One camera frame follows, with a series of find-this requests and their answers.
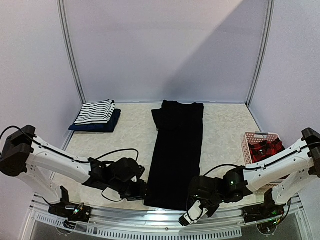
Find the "black garment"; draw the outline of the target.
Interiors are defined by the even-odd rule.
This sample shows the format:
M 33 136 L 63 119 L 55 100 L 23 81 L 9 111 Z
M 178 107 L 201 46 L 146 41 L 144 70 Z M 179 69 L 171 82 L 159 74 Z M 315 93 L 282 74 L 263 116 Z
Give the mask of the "black garment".
M 144 205 L 184 211 L 189 183 L 200 175 L 204 105 L 164 100 L 151 114 L 157 138 Z

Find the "black white striped tank top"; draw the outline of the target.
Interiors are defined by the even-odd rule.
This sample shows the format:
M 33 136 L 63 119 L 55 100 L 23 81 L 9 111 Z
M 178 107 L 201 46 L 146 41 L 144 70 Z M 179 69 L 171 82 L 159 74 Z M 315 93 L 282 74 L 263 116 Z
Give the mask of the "black white striped tank top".
M 84 102 L 74 124 L 107 124 L 115 108 L 115 102 L 110 99 L 97 102 Z

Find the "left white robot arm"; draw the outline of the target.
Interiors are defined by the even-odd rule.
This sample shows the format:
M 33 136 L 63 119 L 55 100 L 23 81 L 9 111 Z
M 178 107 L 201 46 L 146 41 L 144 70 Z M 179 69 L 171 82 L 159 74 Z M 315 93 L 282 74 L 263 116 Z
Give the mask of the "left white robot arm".
M 67 190 L 43 176 L 41 168 L 88 188 L 111 189 L 127 201 L 145 199 L 147 184 L 141 179 L 145 168 L 135 159 L 123 157 L 117 161 L 103 161 L 101 157 L 79 157 L 50 145 L 36 135 L 36 129 L 31 125 L 7 127 L 7 130 L 11 129 L 15 132 L 6 138 L 0 152 L 1 173 L 26 183 L 54 205 L 63 217 L 74 213 L 74 205 L 68 201 Z

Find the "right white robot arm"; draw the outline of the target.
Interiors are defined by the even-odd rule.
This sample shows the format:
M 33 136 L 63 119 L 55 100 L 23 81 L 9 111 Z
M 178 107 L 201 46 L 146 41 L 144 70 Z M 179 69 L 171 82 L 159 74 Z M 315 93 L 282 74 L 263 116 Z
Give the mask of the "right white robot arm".
M 188 187 L 184 218 L 195 223 L 211 217 L 220 204 L 237 203 L 271 182 L 284 181 L 264 195 L 264 202 L 254 206 L 262 218 L 276 216 L 290 198 L 320 176 L 320 134 L 312 128 L 302 131 L 302 138 L 289 148 L 258 163 L 232 165 L 222 178 L 208 175 L 194 177 Z

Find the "pink perforated laundry basket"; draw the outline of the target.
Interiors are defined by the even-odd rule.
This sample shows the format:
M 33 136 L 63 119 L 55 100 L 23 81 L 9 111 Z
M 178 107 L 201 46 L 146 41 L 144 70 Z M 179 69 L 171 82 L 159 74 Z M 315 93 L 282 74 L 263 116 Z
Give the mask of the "pink perforated laundry basket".
M 257 167 L 260 163 L 260 162 L 256 162 L 256 163 L 252 162 L 252 157 L 250 154 L 248 144 L 254 145 L 265 140 L 267 140 L 268 142 L 273 142 L 277 138 L 280 139 L 279 135 L 276 133 L 245 132 L 243 135 L 242 143 L 241 143 L 245 165 L 247 166 L 247 165 L 254 164 Z

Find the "folded blue garment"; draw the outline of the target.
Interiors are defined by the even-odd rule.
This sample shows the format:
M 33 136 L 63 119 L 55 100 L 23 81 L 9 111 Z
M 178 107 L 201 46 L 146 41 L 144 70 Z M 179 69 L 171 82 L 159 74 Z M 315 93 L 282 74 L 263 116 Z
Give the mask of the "folded blue garment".
M 75 125 L 72 124 L 68 130 L 75 132 L 89 132 L 89 133 L 113 133 L 118 121 L 120 119 L 122 111 L 116 108 L 108 123 L 92 123 L 92 124 L 84 124 L 84 125 Z

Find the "red black plaid shirt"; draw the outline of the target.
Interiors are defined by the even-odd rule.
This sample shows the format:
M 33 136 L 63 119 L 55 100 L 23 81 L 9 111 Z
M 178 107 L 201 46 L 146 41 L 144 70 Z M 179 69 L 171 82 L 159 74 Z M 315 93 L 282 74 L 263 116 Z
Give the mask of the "red black plaid shirt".
M 279 138 L 276 138 L 274 141 L 264 140 L 256 144 L 249 143 L 248 147 L 253 163 L 266 160 L 285 150 L 285 147 Z

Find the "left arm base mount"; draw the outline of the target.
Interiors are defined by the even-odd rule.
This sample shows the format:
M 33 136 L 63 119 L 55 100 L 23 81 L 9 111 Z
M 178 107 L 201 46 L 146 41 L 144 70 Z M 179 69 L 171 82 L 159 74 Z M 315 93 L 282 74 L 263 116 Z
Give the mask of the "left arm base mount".
M 92 208 L 88 205 L 85 205 L 83 202 L 75 204 L 69 201 L 69 192 L 63 186 L 60 187 L 61 190 L 61 198 L 60 202 L 49 205 L 48 212 L 52 215 L 56 215 L 58 217 L 66 218 L 68 221 L 79 221 L 88 223 L 91 214 Z

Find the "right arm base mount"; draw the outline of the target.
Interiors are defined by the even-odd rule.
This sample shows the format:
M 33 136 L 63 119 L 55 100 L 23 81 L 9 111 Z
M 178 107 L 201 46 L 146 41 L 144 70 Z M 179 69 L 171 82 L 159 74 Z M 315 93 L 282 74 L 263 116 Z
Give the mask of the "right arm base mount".
M 273 200 L 273 190 L 269 189 L 264 193 L 264 202 L 242 208 L 245 223 L 266 220 L 282 215 L 285 210 L 284 204 L 276 204 Z

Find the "aluminium front rail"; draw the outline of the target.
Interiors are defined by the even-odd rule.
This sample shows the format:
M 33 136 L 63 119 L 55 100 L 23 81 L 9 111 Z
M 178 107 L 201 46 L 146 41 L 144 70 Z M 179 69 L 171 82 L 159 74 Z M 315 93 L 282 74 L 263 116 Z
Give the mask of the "aluminium front rail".
M 313 240 L 300 197 L 291 199 L 289 214 L 279 226 L 262 234 L 256 222 L 246 223 L 241 206 L 220 208 L 211 218 L 183 227 L 181 211 L 129 210 L 93 206 L 89 222 L 64 227 L 64 218 L 49 214 L 34 195 L 21 240 Z

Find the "left aluminium corner post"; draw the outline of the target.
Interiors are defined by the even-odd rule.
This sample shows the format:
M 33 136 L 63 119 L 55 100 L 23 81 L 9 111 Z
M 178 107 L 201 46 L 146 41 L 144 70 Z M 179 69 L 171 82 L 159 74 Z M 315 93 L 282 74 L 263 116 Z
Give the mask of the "left aluminium corner post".
M 74 50 L 73 50 L 73 46 L 72 46 L 65 1 L 64 0 L 57 0 L 57 8 L 58 8 L 62 36 L 63 36 L 63 40 L 64 40 L 64 45 L 65 45 L 65 49 L 66 49 L 66 54 L 67 54 L 71 74 L 73 77 L 74 85 L 75 85 L 76 91 L 78 93 L 80 102 L 83 104 L 86 101 L 86 97 L 85 97 L 85 92 L 83 90 L 83 85 L 82 85 L 80 74 L 79 74 L 79 71 L 77 68 L 77 63 L 76 63 Z

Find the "aluminium corner post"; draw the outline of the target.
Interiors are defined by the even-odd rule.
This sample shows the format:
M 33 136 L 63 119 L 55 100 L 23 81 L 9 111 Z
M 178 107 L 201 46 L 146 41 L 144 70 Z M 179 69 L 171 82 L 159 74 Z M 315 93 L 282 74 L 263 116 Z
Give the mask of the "aluminium corner post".
M 63 36 L 63 40 L 64 40 L 64 45 L 65 45 L 65 49 L 66 49 L 66 54 L 67 54 L 71 74 L 73 77 L 74 85 L 75 85 L 76 91 L 78 93 L 80 102 L 83 104 L 86 101 L 86 97 L 85 97 L 85 92 L 83 90 L 83 85 L 82 85 L 80 74 L 79 74 L 79 71 L 77 68 L 77 63 L 76 63 L 74 50 L 73 50 L 73 46 L 72 46 L 65 1 L 64 0 L 57 0 L 57 8 L 58 8 L 62 36 Z
M 267 1 L 267 8 L 266 8 L 266 14 L 265 14 L 265 20 L 263 24 L 263 31 L 260 41 L 260 47 L 258 52 L 258 58 L 254 69 L 253 79 L 249 88 L 249 92 L 246 98 L 245 105 L 247 108 L 249 108 L 252 104 L 256 88 L 258 85 L 259 77 L 261 74 L 261 70 L 263 67 L 264 58 L 266 55 L 267 47 L 268 47 L 268 41 L 270 37 L 271 32 L 271 26 L 273 21 L 273 13 L 274 13 L 274 7 L 275 7 L 275 1 L 274 0 L 268 0 Z

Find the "right aluminium corner post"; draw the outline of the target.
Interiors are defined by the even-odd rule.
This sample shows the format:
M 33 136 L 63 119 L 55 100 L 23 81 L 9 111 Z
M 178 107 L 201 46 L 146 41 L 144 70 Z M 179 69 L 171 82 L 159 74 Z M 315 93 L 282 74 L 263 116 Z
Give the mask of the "right aluminium corner post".
M 264 58 L 266 55 L 267 47 L 268 47 L 268 41 L 270 37 L 271 32 L 271 26 L 273 21 L 273 13 L 274 13 L 274 7 L 275 7 L 275 1 L 274 0 L 268 0 L 267 1 L 267 8 L 266 8 L 266 14 L 265 14 L 265 20 L 263 24 L 263 31 L 260 41 L 260 47 L 258 52 L 258 58 L 254 69 L 253 79 L 249 88 L 249 92 L 246 98 L 245 105 L 247 108 L 249 108 L 252 104 L 256 88 L 258 85 L 259 77 L 261 74 L 261 70 L 263 67 Z

